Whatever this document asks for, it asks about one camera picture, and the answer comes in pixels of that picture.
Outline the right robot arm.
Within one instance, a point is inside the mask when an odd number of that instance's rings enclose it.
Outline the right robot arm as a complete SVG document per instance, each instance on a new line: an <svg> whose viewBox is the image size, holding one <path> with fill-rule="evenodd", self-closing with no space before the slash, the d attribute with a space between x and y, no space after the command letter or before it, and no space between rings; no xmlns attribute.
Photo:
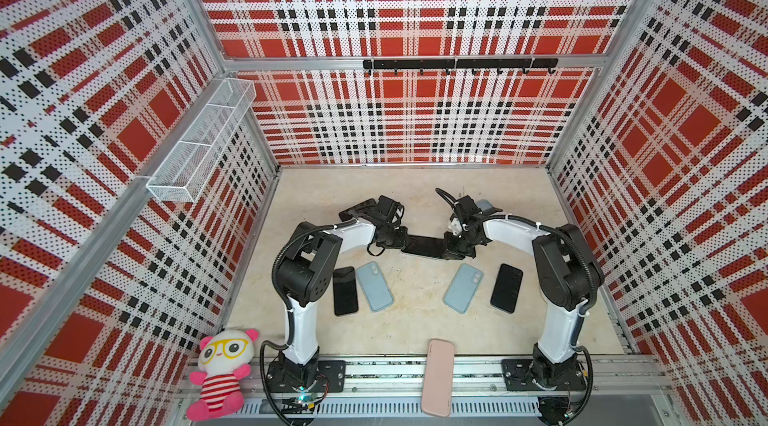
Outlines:
<svg viewBox="0 0 768 426"><path fill-rule="evenodd" d="M604 282L581 230L573 224L552 227L493 206L483 209L471 197L435 192L452 209L444 236L445 259L476 256L478 246L500 242L534 258L539 289L547 303L535 352L552 365L578 350L578 337Z"/></svg>

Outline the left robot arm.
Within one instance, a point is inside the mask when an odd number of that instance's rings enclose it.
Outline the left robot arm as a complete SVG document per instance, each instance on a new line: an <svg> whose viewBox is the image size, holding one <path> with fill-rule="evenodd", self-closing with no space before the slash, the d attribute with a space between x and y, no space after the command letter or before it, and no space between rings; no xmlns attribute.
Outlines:
<svg viewBox="0 0 768 426"><path fill-rule="evenodd" d="M286 312L286 336L277 349L305 367L319 353L316 303L331 285L338 257L357 248L402 250L408 230L405 207L386 196L369 199L339 214L334 224L300 223L280 249L271 271L273 288Z"/></svg>

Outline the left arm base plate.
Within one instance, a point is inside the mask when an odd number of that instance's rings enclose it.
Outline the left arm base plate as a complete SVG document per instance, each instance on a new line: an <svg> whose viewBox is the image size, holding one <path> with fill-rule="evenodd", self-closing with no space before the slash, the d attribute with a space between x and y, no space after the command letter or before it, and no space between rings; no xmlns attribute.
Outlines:
<svg viewBox="0 0 768 426"><path fill-rule="evenodd" d="M319 360L300 366L278 358L269 365L266 384L271 393L338 393L344 389L346 366L344 360Z"/></svg>

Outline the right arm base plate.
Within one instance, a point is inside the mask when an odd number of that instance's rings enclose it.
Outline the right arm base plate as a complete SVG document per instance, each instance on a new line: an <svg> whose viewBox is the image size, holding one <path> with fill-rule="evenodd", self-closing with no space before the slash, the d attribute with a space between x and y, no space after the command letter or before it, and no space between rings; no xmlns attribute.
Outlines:
<svg viewBox="0 0 768 426"><path fill-rule="evenodd" d="M505 359L501 368L505 387L511 392L586 391L586 377L575 356L552 364L544 357Z"/></svg>

